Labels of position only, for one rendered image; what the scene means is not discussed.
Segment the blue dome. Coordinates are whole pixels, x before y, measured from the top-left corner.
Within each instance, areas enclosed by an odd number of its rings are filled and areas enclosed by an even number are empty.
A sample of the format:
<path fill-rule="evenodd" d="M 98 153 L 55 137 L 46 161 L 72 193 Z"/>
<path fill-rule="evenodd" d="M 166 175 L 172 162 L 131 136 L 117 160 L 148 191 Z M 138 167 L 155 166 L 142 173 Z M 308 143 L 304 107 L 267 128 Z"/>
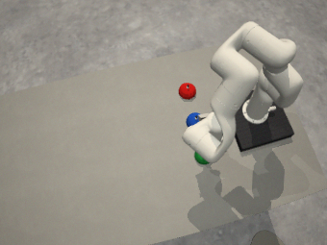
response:
<path fill-rule="evenodd" d="M 189 127 L 189 126 L 192 126 L 192 125 L 194 125 L 194 124 L 196 124 L 196 123 L 199 122 L 198 117 L 197 117 L 199 114 L 200 114 L 200 113 L 194 112 L 194 113 L 191 113 L 191 114 L 188 116 L 187 121 L 186 121 L 188 127 Z"/>

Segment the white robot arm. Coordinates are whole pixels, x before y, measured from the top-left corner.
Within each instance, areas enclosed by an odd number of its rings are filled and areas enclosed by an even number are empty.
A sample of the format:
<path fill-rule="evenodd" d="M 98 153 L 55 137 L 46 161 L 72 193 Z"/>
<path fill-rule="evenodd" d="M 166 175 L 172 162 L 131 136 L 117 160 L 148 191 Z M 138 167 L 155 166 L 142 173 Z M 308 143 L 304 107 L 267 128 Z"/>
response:
<path fill-rule="evenodd" d="M 236 53 L 240 49 L 263 63 L 263 69 L 258 72 Z M 242 114 L 250 123 L 261 124 L 271 110 L 276 110 L 271 107 L 271 98 L 279 108 L 292 105 L 303 86 L 303 79 L 289 64 L 295 55 L 292 40 L 278 39 L 255 22 L 244 23 L 211 59 L 211 69 L 223 80 L 210 102 L 213 112 L 198 115 L 199 122 L 183 133 L 185 143 L 205 161 L 219 161 L 234 141 L 235 115 L 254 86 L 250 103 L 248 100 L 242 107 Z"/>

